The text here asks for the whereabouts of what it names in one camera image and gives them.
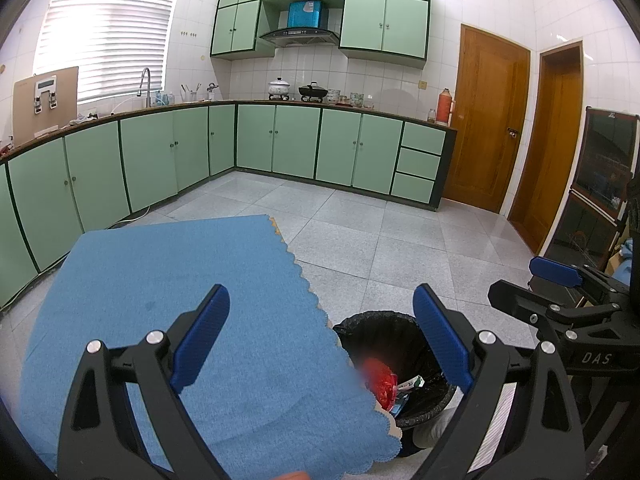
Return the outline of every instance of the blue gripper pad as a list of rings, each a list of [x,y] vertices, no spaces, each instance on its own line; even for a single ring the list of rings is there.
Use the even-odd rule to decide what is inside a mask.
[[[529,262],[529,270],[534,276],[543,278],[548,282],[557,283],[558,285],[569,288],[582,285],[582,278],[576,269],[559,264],[553,260],[547,260],[541,256],[536,256],[531,259]]]
[[[469,373],[469,353],[453,330],[444,306],[435,294],[418,286],[414,292],[414,316],[449,384],[466,395],[474,383]]]
[[[177,394],[195,382],[228,314],[229,293],[220,285],[174,352],[170,384]]]

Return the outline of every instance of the silver screw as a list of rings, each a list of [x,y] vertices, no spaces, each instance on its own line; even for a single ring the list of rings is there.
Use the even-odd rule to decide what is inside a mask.
[[[495,343],[495,334],[493,332],[489,332],[488,330],[482,330],[478,339],[482,341],[485,345],[492,345]]]
[[[146,335],[146,342],[156,345],[164,339],[164,334],[159,330],[153,330]]]
[[[100,341],[94,339],[93,341],[89,341],[88,345],[86,346],[86,351],[89,352],[89,354],[95,354],[101,346],[102,344],[100,343]]]
[[[556,347],[551,341],[543,341],[540,343],[540,348],[545,354],[552,354],[556,351]]]

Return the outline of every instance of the trash can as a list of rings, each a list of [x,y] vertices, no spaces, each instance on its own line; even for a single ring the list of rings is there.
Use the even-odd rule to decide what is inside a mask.
[[[440,413],[456,387],[447,383],[415,317],[391,310],[370,310],[348,317],[334,330],[356,368],[367,357],[374,357],[391,368],[398,383],[422,376],[424,386],[412,391],[396,417],[396,426],[402,430],[400,456],[418,452],[412,428]]]

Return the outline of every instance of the white blind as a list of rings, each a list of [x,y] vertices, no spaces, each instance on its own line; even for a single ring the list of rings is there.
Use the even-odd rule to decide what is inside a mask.
[[[51,0],[34,72],[80,67],[78,100],[161,89],[174,0]]]

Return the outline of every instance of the door frame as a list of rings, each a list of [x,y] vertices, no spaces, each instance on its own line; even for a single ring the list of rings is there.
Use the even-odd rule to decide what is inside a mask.
[[[574,174],[575,174],[575,167],[576,167],[576,163],[577,163],[577,155],[578,155],[578,147],[581,145],[582,143],[582,135],[581,135],[581,129],[580,126],[583,123],[583,117],[584,117],[584,111],[582,110],[582,106],[584,104],[584,46],[582,44],[582,40],[578,40],[578,41],[572,41],[571,43],[565,43],[562,44],[560,46],[557,46],[555,48],[551,48],[549,50],[545,50],[544,52],[540,52],[540,56],[538,58],[538,89],[536,91],[536,109],[534,111],[534,115],[533,115],[533,123],[531,125],[531,134],[529,136],[529,142],[527,144],[527,156],[522,168],[522,174],[520,175],[520,178],[518,180],[518,190],[516,191],[516,195],[513,199],[513,204],[511,205],[510,211],[509,211],[509,215],[508,215],[508,220],[510,222],[515,221],[513,219],[513,214],[514,211],[517,210],[517,205],[518,202],[523,202],[525,200],[528,199],[527,196],[524,196],[524,190],[522,189],[522,184],[524,183],[524,178],[526,176],[527,173],[527,166],[530,164],[529,161],[529,157],[530,157],[530,146],[531,146],[531,141],[533,140],[533,136],[534,133],[536,131],[536,127],[539,126],[540,121],[542,120],[541,117],[541,111],[540,111],[540,94],[542,93],[542,84],[543,84],[543,77],[542,77],[542,69],[543,69],[543,59],[546,56],[551,56],[553,54],[557,54],[559,52],[563,52],[565,50],[569,50],[571,48],[578,48],[579,49],[579,55],[580,55],[580,83],[581,83],[581,88],[582,88],[582,92],[580,93],[580,121],[578,124],[578,135],[576,137],[576,144],[574,147],[574,158],[572,159],[571,162],[571,168],[569,169],[569,177],[567,178],[567,182],[565,183],[564,186],[564,195],[562,196],[562,199],[558,205],[558,210],[556,211],[556,216],[554,218],[554,221],[552,222],[552,224],[549,227],[549,231],[547,232],[545,238],[540,242],[540,244],[538,245],[537,250],[534,251],[534,254],[537,256],[538,254],[540,254],[541,250],[545,247],[546,244],[546,240],[549,238],[549,233],[551,233],[551,231],[554,229],[555,226],[558,225],[558,215],[561,213],[561,209],[563,209],[564,205],[566,204],[566,199],[568,196],[568,189],[571,186],[571,182],[572,179],[574,178]]]
[[[501,195],[500,205],[499,205],[498,209],[495,211],[496,213],[499,213],[500,210],[502,209],[502,206],[504,205],[504,200],[505,200],[505,198],[507,196],[507,192],[509,190],[509,184],[510,184],[511,179],[513,177],[513,170],[515,168],[516,160],[518,158],[518,152],[520,151],[520,141],[522,139],[522,131],[523,131],[523,128],[524,128],[525,120],[527,118],[527,106],[529,105],[529,92],[528,92],[528,90],[530,89],[530,83],[531,83],[531,49],[529,47],[527,47],[527,46],[524,46],[524,45],[521,45],[519,43],[515,43],[514,41],[508,40],[507,38],[504,38],[502,36],[498,36],[497,34],[493,34],[491,32],[483,30],[482,28],[477,28],[477,27],[473,27],[471,25],[467,25],[466,23],[462,23],[460,25],[460,50],[458,52],[458,70],[456,72],[456,89],[458,89],[458,81],[460,80],[460,76],[461,76],[462,60],[463,60],[463,56],[464,56],[465,33],[466,33],[467,30],[472,30],[473,32],[478,32],[480,34],[484,34],[485,36],[489,36],[490,38],[494,38],[494,40],[503,41],[505,43],[512,44],[513,46],[517,46],[518,48],[522,48],[522,49],[527,51],[527,55],[529,57],[529,59],[528,59],[529,70],[527,72],[527,81],[526,81],[527,99],[526,99],[526,102],[525,102],[525,113],[522,116],[522,125],[520,126],[520,138],[518,139],[518,148],[514,151],[512,160],[510,161],[509,177],[507,179],[505,179],[504,189],[500,192],[500,195]],[[455,113],[452,113],[452,118],[451,118],[451,121],[450,121],[450,124],[451,124],[450,127],[451,128],[453,128],[452,124],[453,124],[454,115],[455,115]],[[442,197],[446,198],[445,197],[445,188],[443,188]]]

